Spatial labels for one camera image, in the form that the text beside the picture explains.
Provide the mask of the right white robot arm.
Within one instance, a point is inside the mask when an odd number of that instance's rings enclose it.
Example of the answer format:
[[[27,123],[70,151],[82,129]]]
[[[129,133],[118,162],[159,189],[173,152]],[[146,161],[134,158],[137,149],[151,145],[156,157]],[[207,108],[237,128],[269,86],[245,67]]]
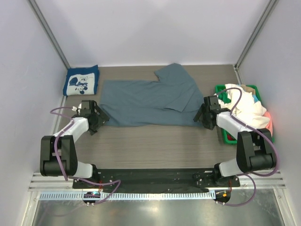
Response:
[[[225,185],[229,178],[253,173],[269,177],[278,170],[278,154],[268,129],[255,129],[240,121],[228,108],[221,108],[217,96],[204,98],[194,121],[204,128],[220,127],[237,140],[236,157],[214,166],[212,181],[217,186]]]

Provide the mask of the grey-blue t shirt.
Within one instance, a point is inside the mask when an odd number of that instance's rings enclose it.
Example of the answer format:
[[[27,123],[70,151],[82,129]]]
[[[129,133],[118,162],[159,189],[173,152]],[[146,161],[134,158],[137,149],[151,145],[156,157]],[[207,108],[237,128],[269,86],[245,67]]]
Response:
[[[193,119],[203,95],[184,67],[173,63],[154,74],[157,81],[104,81],[99,106],[110,118],[108,125],[199,125]]]

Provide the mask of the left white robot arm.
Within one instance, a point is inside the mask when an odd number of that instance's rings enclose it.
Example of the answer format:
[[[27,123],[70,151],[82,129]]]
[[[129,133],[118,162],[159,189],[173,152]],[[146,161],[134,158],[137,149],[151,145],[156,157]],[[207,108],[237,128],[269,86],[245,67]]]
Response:
[[[94,135],[109,121],[109,116],[94,100],[83,100],[78,107],[70,107],[75,115],[57,133],[44,136],[40,144],[40,173],[44,177],[63,176],[65,180],[83,179],[89,188],[99,185],[100,177],[93,164],[78,161],[75,143],[86,132]]]

